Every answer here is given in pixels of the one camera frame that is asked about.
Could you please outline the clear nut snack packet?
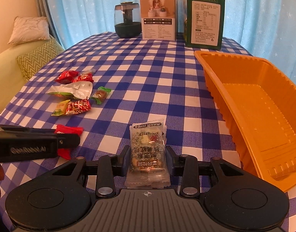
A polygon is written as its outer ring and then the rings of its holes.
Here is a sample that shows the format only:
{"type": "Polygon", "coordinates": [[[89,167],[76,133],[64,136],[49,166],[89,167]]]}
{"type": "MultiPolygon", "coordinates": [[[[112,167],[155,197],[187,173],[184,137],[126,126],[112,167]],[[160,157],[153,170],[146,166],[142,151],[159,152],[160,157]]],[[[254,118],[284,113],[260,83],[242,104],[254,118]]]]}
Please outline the clear nut snack packet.
{"type": "Polygon", "coordinates": [[[170,186],[166,165],[166,126],[163,119],[130,126],[131,154],[125,186],[162,189],[170,186]]]}

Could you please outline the dark glass humidifier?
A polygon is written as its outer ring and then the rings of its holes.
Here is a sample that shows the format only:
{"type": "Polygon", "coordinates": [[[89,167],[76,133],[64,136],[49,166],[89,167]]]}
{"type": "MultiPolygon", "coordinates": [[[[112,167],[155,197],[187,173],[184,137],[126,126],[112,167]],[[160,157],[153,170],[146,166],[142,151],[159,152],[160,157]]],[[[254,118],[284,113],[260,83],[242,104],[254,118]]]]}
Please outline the dark glass humidifier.
{"type": "Polygon", "coordinates": [[[141,34],[139,3],[122,2],[114,9],[114,28],[120,38],[132,38],[141,34]]]}

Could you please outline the dark green printed box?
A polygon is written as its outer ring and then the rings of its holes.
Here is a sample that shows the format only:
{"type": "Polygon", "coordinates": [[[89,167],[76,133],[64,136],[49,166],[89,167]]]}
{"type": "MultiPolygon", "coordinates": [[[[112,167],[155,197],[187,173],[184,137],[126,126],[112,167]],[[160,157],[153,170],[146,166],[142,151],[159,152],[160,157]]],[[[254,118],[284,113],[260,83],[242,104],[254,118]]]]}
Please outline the dark green printed box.
{"type": "Polygon", "coordinates": [[[184,0],[186,47],[220,50],[225,0],[184,0]]]}

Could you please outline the grey curtain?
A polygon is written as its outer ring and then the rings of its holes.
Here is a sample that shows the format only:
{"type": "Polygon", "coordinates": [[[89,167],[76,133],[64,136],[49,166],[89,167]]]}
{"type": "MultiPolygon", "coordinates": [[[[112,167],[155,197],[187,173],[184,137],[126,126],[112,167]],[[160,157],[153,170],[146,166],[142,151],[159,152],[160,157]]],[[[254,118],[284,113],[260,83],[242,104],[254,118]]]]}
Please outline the grey curtain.
{"type": "Polygon", "coordinates": [[[35,0],[39,17],[46,17],[49,25],[49,32],[52,34],[51,17],[48,10],[47,0],[35,0]]]}

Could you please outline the white patterned cushion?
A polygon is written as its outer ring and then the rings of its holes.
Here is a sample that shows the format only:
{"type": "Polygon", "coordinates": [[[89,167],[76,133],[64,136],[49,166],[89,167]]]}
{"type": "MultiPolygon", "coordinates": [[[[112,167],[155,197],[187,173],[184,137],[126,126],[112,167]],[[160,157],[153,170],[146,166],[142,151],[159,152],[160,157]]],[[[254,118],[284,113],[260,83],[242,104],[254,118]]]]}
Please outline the white patterned cushion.
{"type": "Polygon", "coordinates": [[[46,17],[17,16],[14,19],[14,28],[8,44],[23,44],[49,39],[49,24],[46,17]]]}

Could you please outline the red patterned snack packet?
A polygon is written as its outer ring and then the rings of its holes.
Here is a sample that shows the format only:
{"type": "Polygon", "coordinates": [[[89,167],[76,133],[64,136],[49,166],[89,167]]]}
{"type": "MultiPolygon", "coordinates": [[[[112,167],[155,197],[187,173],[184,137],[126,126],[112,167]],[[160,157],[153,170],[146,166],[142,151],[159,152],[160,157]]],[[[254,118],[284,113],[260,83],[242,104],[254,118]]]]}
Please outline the red patterned snack packet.
{"type": "Polygon", "coordinates": [[[91,109],[90,101],[86,98],[75,102],[69,102],[66,107],[65,115],[77,115],[91,109]]]}

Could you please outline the blue white checkered tablecloth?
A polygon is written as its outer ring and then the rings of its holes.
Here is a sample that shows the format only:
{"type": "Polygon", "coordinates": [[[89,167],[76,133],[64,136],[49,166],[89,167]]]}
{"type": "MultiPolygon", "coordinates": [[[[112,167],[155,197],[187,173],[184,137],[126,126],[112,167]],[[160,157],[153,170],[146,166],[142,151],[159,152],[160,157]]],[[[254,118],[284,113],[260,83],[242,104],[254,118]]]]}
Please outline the blue white checkered tablecloth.
{"type": "MultiPolygon", "coordinates": [[[[205,86],[201,63],[182,41],[120,39],[113,33],[91,36],[69,48],[45,65],[12,98],[0,117],[0,124],[50,128],[57,124],[83,127],[82,140],[74,156],[108,162],[130,142],[133,123],[163,118],[167,143],[178,154],[186,153],[212,161],[203,175],[222,175],[234,144],[224,117],[218,112],[205,86]],[[58,99],[46,94],[63,71],[95,69],[95,87],[112,93],[91,111],[70,117],[53,117],[58,99]]],[[[235,222],[268,222],[280,218],[289,229],[296,204],[286,195],[261,200],[273,207],[268,211],[242,210],[231,203],[228,188],[236,188],[243,177],[226,177],[215,194],[204,188],[198,197],[181,197],[180,178],[163,190],[127,190],[123,179],[115,178],[116,195],[101,197],[78,183],[77,177],[55,175],[60,159],[14,162],[4,165],[0,214],[10,231],[26,229],[25,222],[53,226],[66,221],[67,231],[228,231],[212,211],[235,222]]]]}

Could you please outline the blue star curtain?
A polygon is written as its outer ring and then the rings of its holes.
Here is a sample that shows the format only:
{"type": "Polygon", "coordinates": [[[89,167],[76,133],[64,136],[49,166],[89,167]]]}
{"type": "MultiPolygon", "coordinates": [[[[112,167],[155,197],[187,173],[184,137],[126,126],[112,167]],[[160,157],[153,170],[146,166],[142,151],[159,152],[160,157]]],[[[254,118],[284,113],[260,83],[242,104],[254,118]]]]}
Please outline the blue star curtain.
{"type": "MultiPolygon", "coordinates": [[[[140,0],[39,0],[49,27],[63,47],[90,35],[114,30],[114,8],[140,0]]],[[[168,15],[164,0],[149,0],[147,14],[168,15]]],[[[183,30],[185,0],[178,0],[183,30]]],[[[252,55],[274,63],[296,84],[296,0],[225,0],[223,34],[252,55]]]]}

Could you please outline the beige white product box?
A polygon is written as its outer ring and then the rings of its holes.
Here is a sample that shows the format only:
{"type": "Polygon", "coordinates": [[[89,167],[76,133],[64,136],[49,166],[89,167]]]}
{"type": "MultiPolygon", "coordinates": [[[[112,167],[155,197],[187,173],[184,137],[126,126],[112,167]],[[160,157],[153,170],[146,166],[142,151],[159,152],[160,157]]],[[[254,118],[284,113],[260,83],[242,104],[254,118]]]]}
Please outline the beige white product box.
{"type": "Polygon", "coordinates": [[[175,41],[178,0],[140,0],[142,38],[175,41]]]}

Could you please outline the light green sofa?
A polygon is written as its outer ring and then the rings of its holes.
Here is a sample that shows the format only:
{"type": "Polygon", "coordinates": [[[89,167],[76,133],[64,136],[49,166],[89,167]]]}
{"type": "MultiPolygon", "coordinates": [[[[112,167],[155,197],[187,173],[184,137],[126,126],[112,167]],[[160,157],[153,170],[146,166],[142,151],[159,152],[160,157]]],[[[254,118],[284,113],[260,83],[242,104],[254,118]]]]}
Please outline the light green sofa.
{"type": "Polygon", "coordinates": [[[0,113],[27,83],[23,78],[16,57],[34,50],[47,41],[49,40],[38,40],[12,45],[0,53],[0,113]]]}

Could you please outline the green brown candy packet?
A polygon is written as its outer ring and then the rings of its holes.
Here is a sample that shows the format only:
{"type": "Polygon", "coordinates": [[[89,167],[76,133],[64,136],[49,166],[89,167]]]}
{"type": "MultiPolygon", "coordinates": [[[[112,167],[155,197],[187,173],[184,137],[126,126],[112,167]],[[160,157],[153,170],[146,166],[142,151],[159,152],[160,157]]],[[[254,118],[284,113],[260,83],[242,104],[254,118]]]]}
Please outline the green brown candy packet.
{"type": "Polygon", "coordinates": [[[111,91],[112,90],[107,87],[100,86],[90,98],[100,105],[105,101],[111,91]]]}

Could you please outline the green chevron cushion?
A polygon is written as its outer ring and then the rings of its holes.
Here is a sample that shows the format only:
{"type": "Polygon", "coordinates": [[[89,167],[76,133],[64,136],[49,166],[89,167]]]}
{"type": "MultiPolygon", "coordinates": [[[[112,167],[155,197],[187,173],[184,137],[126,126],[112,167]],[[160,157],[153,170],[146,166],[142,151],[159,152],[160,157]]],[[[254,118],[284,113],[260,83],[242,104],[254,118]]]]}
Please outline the green chevron cushion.
{"type": "Polygon", "coordinates": [[[27,82],[33,77],[45,64],[61,54],[64,48],[52,38],[34,50],[19,55],[16,61],[21,69],[23,78],[27,82]]]}

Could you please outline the yellow green snack packet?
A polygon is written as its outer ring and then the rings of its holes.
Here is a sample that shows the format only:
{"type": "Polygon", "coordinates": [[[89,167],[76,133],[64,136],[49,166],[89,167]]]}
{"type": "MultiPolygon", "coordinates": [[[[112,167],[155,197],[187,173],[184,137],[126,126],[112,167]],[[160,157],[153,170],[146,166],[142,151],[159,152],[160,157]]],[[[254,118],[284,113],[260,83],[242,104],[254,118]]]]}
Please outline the yellow green snack packet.
{"type": "Polygon", "coordinates": [[[66,114],[66,109],[68,107],[70,100],[65,100],[57,104],[55,110],[52,112],[52,116],[62,116],[66,114]]]}

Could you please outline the red clear candy wrapper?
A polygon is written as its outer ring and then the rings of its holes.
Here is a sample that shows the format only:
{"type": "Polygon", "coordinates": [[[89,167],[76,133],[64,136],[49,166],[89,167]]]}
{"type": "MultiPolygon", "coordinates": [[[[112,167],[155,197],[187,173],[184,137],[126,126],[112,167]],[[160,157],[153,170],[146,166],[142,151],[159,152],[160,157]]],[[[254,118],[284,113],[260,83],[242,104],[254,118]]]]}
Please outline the red clear candy wrapper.
{"type": "Polygon", "coordinates": [[[79,82],[79,81],[86,81],[93,83],[93,75],[95,73],[95,70],[86,70],[82,71],[78,74],[75,78],[73,78],[72,82],[79,82]]]}

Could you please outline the white green snack pouch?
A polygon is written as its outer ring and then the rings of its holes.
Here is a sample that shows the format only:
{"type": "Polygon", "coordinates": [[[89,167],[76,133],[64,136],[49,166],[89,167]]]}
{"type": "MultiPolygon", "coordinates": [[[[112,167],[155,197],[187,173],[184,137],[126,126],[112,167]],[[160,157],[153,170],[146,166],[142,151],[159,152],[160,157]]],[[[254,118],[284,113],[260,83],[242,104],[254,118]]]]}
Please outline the white green snack pouch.
{"type": "Polygon", "coordinates": [[[51,86],[46,94],[66,99],[83,100],[91,96],[92,89],[92,82],[79,81],[70,84],[62,84],[59,86],[51,86]]]}

